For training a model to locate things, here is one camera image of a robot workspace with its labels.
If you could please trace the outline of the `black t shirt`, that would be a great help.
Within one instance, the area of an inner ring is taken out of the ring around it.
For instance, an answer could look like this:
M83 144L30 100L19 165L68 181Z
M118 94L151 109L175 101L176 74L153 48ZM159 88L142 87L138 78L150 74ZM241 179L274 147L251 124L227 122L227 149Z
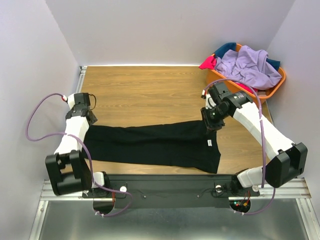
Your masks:
M216 174L221 153L217 133L202 120L147 126L92 125L84 144L92 160L196 168Z

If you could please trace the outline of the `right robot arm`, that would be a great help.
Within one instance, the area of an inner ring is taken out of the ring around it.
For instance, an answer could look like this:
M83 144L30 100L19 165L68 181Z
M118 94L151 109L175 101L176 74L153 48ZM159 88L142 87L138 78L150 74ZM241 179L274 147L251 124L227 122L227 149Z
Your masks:
M307 147L283 135L263 115L261 104L255 104L245 91L232 93L223 80L217 80L202 91L201 97L205 100L201 115L208 131L220 130L224 120L231 117L262 147L262 166L237 173L230 182L233 194L242 195L248 188L264 184L279 188L304 172Z

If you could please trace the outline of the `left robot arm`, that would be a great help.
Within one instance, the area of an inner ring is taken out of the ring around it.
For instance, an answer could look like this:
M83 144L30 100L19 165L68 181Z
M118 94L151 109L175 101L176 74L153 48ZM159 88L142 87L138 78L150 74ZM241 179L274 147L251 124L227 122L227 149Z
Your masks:
M45 158L51 187L57 196L91 189L100 197L106 197L111 193L107 174L91 173L82 153L86 133L97 121L91 109L91 96L89 93L74 93L62 98L70 108L65 116L65 135L54 154Z

